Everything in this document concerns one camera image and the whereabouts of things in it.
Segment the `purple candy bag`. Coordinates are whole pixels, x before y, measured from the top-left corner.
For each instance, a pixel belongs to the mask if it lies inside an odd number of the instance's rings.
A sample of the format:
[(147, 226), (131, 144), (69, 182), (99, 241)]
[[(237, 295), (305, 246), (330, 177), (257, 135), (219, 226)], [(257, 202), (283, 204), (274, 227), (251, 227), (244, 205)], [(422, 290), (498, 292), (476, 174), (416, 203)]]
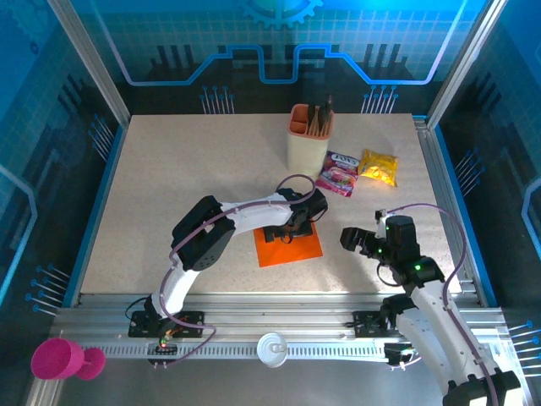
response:
[(358, 180), (360, 161), (352, 156), (327, 151), (315, 184), (344, 197), (350, 197)]

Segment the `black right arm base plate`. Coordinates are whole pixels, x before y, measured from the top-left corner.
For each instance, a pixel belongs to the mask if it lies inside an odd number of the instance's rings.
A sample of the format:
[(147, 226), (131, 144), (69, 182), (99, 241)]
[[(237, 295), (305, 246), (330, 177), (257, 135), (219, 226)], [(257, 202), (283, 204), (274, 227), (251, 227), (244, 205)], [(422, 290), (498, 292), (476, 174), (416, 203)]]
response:
[(356, 338), (399, 337), (400, 333), (379, 311), (354, 311), (352, 329)]

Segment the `aluminium frame post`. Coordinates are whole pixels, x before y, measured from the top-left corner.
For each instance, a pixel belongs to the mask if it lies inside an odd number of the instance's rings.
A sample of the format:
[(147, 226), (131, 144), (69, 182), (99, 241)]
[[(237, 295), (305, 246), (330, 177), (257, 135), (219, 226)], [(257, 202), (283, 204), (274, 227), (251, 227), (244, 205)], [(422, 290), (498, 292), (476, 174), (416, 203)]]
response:
[(490, 33), (498, 22), (508, 0), (487, 0), (473, 25), (452, 69), (438, 92), (426, 118), (428, 129), (434, 129), (450, 106), (468, 71), (477, 60)]
[(69, 0), (46, 0), (46, 2), (96, 83), (114, 118), (123, 129), (126, 129), (131, 115), (72, 3)]

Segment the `yellow snack bag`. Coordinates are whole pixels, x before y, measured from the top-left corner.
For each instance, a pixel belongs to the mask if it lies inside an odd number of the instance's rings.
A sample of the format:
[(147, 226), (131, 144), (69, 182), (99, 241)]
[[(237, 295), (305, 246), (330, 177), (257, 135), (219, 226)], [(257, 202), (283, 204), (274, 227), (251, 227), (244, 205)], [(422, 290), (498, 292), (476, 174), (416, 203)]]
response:
[(364, 149), (358, 166), (358, 175), (396, 187), (398, 162), (396, 156)]

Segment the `pink plastic goblet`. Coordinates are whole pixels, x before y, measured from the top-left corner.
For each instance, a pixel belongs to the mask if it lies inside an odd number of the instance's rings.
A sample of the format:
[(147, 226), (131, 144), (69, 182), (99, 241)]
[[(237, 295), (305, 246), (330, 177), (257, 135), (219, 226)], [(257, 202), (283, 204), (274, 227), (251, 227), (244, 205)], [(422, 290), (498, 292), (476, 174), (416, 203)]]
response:
[(64, 380), (77, 376), (89, 381), (98, 377), (107, 359), (99, 348), (83, 349), (78, 343), (55, 337), (47, 339), (33, 353), (30, 369), (42, 380)]

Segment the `aluminium side rail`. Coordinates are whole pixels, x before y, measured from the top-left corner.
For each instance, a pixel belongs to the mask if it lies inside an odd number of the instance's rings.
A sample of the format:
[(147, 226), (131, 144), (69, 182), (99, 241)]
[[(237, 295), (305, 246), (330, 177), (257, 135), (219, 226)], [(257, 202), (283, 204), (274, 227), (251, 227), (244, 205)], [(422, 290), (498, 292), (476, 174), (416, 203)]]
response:
[[(444, 154), (441, 150), (437, 135), (433, 129), (428, 129), (423, 116), (413, 116), (414, 126), (418, 133), (419, 144), (424, 155), (425, 164), (429, 173), (430, 182), (434, 191), (436, 204), (451, 213), (466, 232), (466, 226), (462, 220), (455, 190), (451, 182), (451, 176), (447, 171)], [(458, 226), (446, 215), (441, 214), (445, 236), (450, 248), (454, 268), (458, 264), (462, 254), (462, 237)], [(457, 294), (459, 302), (465, 305), (489, 307), (480, 276), (477, 263), (474, 259), (469, 242), (466, 244), (464, 262), (459, 272), (453, 277), (453, 283), (458, 284), (461, 292)]]

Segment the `tall black utensil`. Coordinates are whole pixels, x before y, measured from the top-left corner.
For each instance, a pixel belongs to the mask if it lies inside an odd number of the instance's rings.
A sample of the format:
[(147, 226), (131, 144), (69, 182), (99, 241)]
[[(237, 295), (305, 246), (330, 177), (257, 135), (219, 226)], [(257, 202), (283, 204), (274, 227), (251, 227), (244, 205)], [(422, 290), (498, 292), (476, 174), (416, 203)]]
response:
[(320, 109), (320, 113), (319, 113), (319, 123), (322, 129), (324, 128), (325, 125), (327, 125), (327, 123), (331, 119), (332, 108), (333, 108), (333, 96), (332, 94), (328, 94), (325, 99), (325, 105)]

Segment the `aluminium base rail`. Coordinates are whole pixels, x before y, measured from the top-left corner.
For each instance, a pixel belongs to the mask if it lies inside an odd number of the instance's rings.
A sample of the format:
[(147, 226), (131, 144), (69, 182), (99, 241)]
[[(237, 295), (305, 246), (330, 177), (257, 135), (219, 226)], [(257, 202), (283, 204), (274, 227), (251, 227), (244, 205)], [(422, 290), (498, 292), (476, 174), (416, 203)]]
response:
[[(279, 332), (291, 342), (352, 341), (346, 327), (357, 310), (378, 310), (383, 294), (190, 294), (185, 310), (199, 310), (216, 327), (217, 342), (255, 342)], [(84, 294), (74, 308), (62, 308), (51, 334), (78, 343), (131, 343), (127, 294)]]

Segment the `silver tin can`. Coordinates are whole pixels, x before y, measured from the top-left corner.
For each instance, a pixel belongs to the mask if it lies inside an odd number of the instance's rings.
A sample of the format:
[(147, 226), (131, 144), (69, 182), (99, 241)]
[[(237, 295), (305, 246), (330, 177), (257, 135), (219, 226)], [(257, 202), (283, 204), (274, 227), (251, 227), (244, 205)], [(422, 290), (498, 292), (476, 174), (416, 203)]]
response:
[(269, 368), (282, 366), (288, 355), (288, 346), (285, 338), (276, 332), (263, 335), (256, 347), (259, 360)]

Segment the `beige utensil holder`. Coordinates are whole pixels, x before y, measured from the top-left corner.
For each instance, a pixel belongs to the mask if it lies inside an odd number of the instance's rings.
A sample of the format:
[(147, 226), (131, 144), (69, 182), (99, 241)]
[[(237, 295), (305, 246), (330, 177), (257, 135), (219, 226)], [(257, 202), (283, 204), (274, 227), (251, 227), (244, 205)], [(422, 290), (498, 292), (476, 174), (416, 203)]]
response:
[[(314, 115), (318, 115), (320, 107), (315, 107)], [(325, 125), (321, 137), (307, 135), (309, 121), (309, 105), (296, 104), (292, 107), (287, 126), (287, 168), (291, 173), (301, 173), (316, 178), (323, 167), (325, 155), (331, 138), (334, 112)]]

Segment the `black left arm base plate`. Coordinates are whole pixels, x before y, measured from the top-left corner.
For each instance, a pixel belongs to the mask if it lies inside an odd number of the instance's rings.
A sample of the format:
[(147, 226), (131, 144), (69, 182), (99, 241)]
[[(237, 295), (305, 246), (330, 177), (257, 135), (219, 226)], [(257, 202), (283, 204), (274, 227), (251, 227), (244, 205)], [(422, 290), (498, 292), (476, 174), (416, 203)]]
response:
[(128, 336), (137, 338), (201, 338), (205, 314), (202, 311), (183, 311), (175, 315), (183, 323), (194, 324), (198, 328), (178, 325), (170, 318), (152, 319), (145, 311), (135, 311), (131, 315)]

